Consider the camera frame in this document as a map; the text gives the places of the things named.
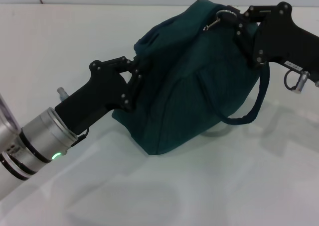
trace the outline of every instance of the bag handle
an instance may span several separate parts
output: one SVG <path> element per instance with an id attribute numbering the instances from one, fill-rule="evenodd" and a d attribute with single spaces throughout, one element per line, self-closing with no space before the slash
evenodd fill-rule
<path id="1" fill-rule="evenodd" d="M 208 75 L 200 74 L 200 76 L 204 80 L 204 82 L 211 82 Z M 226 117 L 221 112 L 219 103 L 217 101 L 217 97 L 214 93 L 209 95 L 212 109 L 214 110 L 216 115 L 221 119 L 222 122 L 229 124 L 229 125 L 243 125 L 243 124 L 249 124 L 249 123 L 253 122 L 256 119 L 258 112 L 260 110 L 260 107 L 261 107 L 263 100 L 265 98 L 267 88 L 269 85 L 269 78 L 270 78 L 270 69 L 269 69 L 269 65 L 266 64 L 260 71 L 259 93 L 258 93 L 256 102 L 255 102 L 253 108 L 250 110 L 250 112 L 247 115 L 240 117 L 240 118 Z"/>

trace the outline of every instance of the teal bag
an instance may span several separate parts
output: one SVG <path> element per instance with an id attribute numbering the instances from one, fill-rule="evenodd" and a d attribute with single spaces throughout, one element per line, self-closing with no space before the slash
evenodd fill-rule
<path id="1" fill-rule="evenodd" d="M 223 121 L 251 123 L 269 84 L 269 65 L 251 69 L 225 25 L 203 31 L 209 19 L 225 6 L 199 0 L 184 13 L 155 26 L 134 46 L 139 64 L 151 66 L 133 113 L 114 110 L 149 155 L 175 149 Z M 249 25 L 253 35 L 256 24 Z M 252 110 L 229 118 L 244 103 L 260 77 Z"/>

